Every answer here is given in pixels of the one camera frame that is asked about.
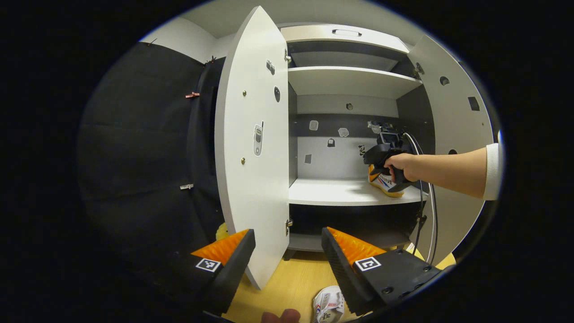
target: black cable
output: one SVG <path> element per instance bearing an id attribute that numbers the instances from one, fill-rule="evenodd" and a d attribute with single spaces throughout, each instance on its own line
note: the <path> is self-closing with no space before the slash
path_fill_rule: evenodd
<path id="1" fill-rule="evenodd" d="M 414 141 L 414 143 L 416 144 L 417 149 L 418 149 L 418 151 L 420 152 L 420 155 L 423 155 L 424 153 L 422 152 L 421 145 L 418 144 L 418 141 L 417 141 L 417 139 L 415 138 L 415 136 L 412 135 L 411 133 L 408 133 L 408 134 L 409 134 L 410 138 L 411 138 L 411 139 Z M 421 207 L 422 207 L 422 182 L 421 182 L 420 180 L 419 180 L 419 185 L 421 186 Z M 433 184 L 430 184 L 430 183 L 428 183 L 428 185 L 429 185 L 429 192 L 430 192 L 431 195 L 432 195 L 433 211 L 434 211 L 434 214 L 435 214 L 435 233 L 436 233 L 436 234 L 435 234 L 435 246 L 434 246 L 434 248 L 433 248 L 432 257 L 431 257 L 430 262 L 429 262 L 430 264 L 432 264 L 432 262 L 433 262 L 434 259 L 435 259 L 436 245 L 437 245 L 437 242 L 439 241 L 439 214 L 438 214 L 437 211 L 436 211 L 435 186 L 434 186 Z M 420 227 L 421 227 L 421 223 L 420 223 L 420 222 L 419 222 L 419 224 L 418 224 L 418 227 L 419 227 L 419 232 L 420 232 Z"/>
<path id="2" fill-rule="evenodd" d="M 439 242 L 439 216 L 438 213 L 436 213 L 436 198 L 435 198 L 435 186 L 433 184 L 429 183 L 429 189 L 432 187 L 432 201 L 433 201 L 433 207 L 434 207 L 434 211 L 435 211 L 435 248 L 432 252 L 432 258 L 430 260 L 430 264 L 432 264 L 433 260 L 435 259 L 435 254 L 436 254 L 436 244 Z"/>
<path id="3" fill-rule="evenodd" d="M 410 133 L 408 133 L 408 132 L 405 132 L 405 133 L 408 134 L 408 138 L 409 138 L 410 144 L 414 146 L 414 145 L 415 145 L 415 143 L 414 143 L 414 137 L 413 137 Z M 415 241 L 414 241 L 413 255 L 416 253 L 417 246 L 418 246 L 418 238 L 419 238 L 420 235 L 421 235 L 422 225 L 423 225 L 424 222 L 425 222 L 425 221 L 423 221 L 423 219 L 422 219 L 422 210 L 423 210 L 423 208 L 424 208 L 424 201 L 423 201 L 423 197 L 422 197 L 422 181 L 421 181 L 421 180 L 418 181 L 418 185 L 420 186 L 421 205 L 420 205 L 420 207 L 418 208 L 418 212 L 417 212 L 417 216 L 416 216 L 416 217 L 417 217 L 417 222 L 418 222 L 418 229 L 417 229 L 417 237 L 416 237 L 416 239 L 415 239 Z"/>

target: white sneaker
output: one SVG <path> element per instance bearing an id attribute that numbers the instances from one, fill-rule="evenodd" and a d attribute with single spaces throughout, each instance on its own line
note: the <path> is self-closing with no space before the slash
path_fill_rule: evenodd
<path id="1" fill-rule="evenodd" d="M 345 299 L 339 286 L 321 290 L 313 300 L 315 320 L 313 323 L 337 323 L 345 313 Z"/>

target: yellow floor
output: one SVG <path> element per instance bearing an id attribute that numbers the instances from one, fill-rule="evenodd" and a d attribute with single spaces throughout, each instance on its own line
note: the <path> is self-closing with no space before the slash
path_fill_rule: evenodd
<path id="1" fill-rule="evenodd" d="M 448 255 L 437 268 L 454 264 L 452 254 Z M 337 285 L 325 254 L 320 252 L 297 252 L 289 261 L 281 259 L 275 273 L 263 290 L 251 285 L 246 275 L 237 288 L 235 297 L 226 314 L 222 316 L 236 323 L 259 323 L 263 312 L 281 316 L 285 309 L 296 309 L 301 313 L 302 323 L 311 323 L 313 298 L 327 287 Z M 340 322 L 347 322 L 356 315 L 349 312 L 345 304 L 345 314 Z"/>

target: cabinet door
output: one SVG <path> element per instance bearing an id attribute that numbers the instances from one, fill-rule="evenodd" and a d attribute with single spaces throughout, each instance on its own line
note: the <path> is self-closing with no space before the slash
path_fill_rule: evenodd
<path id="1" fill-rule="evenodd" d="M 286 49 L 275 23 L 255 7 L 230 46 L 216 103 L 215 164 L 223 215 L 230 234 L 255 230 L 246 273 L 258 289 L 289 244 Z"/>
<path id="2" fill-rule="evenodd" d="M 488 112 L 476 86 L 460 64 L 428 36 L 417 42 L 408 58 L 413 65 L 419 64 L 424 72 L 419 74 L 431 104 L 436 154 L 446 155 L 451 149 L 465 153 L 492 144 Z M 462 241 L 484 204 L 481 199 L 441 187 L 435 187 L 435 191 L 440 225 L 433 264 L 443 260 Z M 427 261 L 431 260 L 437 233 L 431 207 L 432 202 L 425 205 L 424 214 L 429 218 L 419 242 L 419 251 Z"/>

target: human hand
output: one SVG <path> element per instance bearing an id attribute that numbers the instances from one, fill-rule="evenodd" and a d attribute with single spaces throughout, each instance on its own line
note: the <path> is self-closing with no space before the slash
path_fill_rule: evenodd
<path id="1" fill-rule="evenodd" d="M 261 323 L 298 323 L 300 318 L 301 314 L 298 310 L 286 309 L 281 314 L 281 318 L 273 313 L 263 312 Z"/>
<path id="2" fill-rule="evenodd" d="M 405 178 L 411 182 L 415 182 L 418 178 L 415 175 L 413 167 L 414 155 L 411 153 L 400 153 L 399 155 L 394 155 L 389 157 L 385 161 L 385 167 L 389 169 L 391 173 L 393 183 L 396 183 L 394 176 L 394 168 L 402 170 Z"/>

